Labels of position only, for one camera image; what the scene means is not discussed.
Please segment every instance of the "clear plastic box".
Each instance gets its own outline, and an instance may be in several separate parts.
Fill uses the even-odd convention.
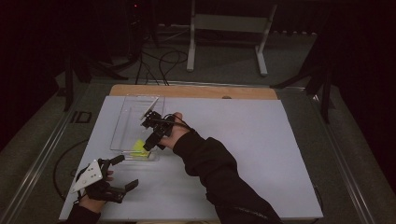
[[[110,149],[125,156],[126,160],[157,161],[158,147],[151,151],[143,149],[146,139],[152,134],[152,129],[141,125],[143,115],[150,106],[153,111],[163,116],[165,99],[159,95],[127,96],[124,99],[116,130],[113,134]]]

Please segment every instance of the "metal stand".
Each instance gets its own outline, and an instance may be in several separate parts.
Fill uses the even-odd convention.
[[[276,5],[272,6],[268,18],[196,14],[195,0],[191,0],[190,49],[187,60],[187,71],[192,72],[194,70],[196,48],[195,29],[236,31],[262,34],[262,42],[259,46],[256,46],[255,51],[260,68],[260,74],[262,76],[266,76],[268,72],[262,51],[264,49],[265,42],[267,41],[275,12]]]

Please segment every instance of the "table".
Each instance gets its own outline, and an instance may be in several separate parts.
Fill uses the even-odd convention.
[[[112,138],[111,130],[115,128],[125,96],[148,94],[167,97],[166,107],[169,110],[180,108],[190,126],[194,127],[202,137],[207,137],[206,134],[209,134],[221,141],[224,139],[222,142],[238,161],[240,175],[272,204],[283,219],[322,217],[286,113],[276,93],[271,89],[116,85],[110,96],[105,99],[78,167],[79,170],[98,157],[111,159],[115,156],[114,152],[108,149],[108,145]],[[199,110],[199,113],[196,113],[197,108],[202,105],[216,108],[216,112],[225,119],[213,118],[214,113],[210,110]],[[240,108],[254,113],[240,116],[238,114]],[[198,114],[205,120],[195,119]],[[233,116],[237,116],[238,119],[228,122]],[[207,123],[215,122],[216,126],[212,125],[207,129]],[[252,130],[262,127],[262,122],[268,124],[271,132],[267,132],[270,130],[268,128],[263,129],[262,133],[246,131],[247,127]],[[230,124],[236,125],[235,127],[243,125],[246,127],[241,129],[226,127]],[[249,139],[249,137],[258,139],[254,144],[264,140],[266,146],[249,145],[244,140],[235,142],[234,137],[230,141],[233,131],[244,135],[241,139]],[[243,148],[248,149],[248,156],[245,156],[247,152]],[[113,167],[115,181],[112,182],[112,186],[126,184],[136,178],[139,179],[140,185],[125,196],[122,204],[108,204],[102,214],[103,220],[217,219],[213,206],[205,199],[205,188],[201,186],[197,177],[185,174],[181,158],[169,149],[160,153],[159,161],[124,161]],[[67,218],[72,202],[76,198],[75,194],[67,196],[60,220]]]

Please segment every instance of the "white board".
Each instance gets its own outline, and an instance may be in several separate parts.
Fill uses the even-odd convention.
[[[110,150],[123,96],[107,96],[81,159],[79,170],[94,159],[112,159]],[[164,114],[181,112],[203,138],[220,140],[238,162],[241,177],[283,219],[323,217],[318,199],[279,100],[166,98]],[[134,179],[139,186],[122,204],[108,203],[102,220],[218,219],[198,177],[185,174],[182,159],[170,149],[158,161],[124,161],[114,167],[113,187]],[[67,196],[60,220],[71,211],[75,194]]]

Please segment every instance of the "yellow object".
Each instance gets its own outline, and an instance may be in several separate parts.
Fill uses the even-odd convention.
[[[137,139],[137,141],[134,143],[134,146],[132,147],[131,156],[147,158],[150,152],[146,151],[143,148],[143,145],[145,145],[145,142],[143,142],[141,139]]]

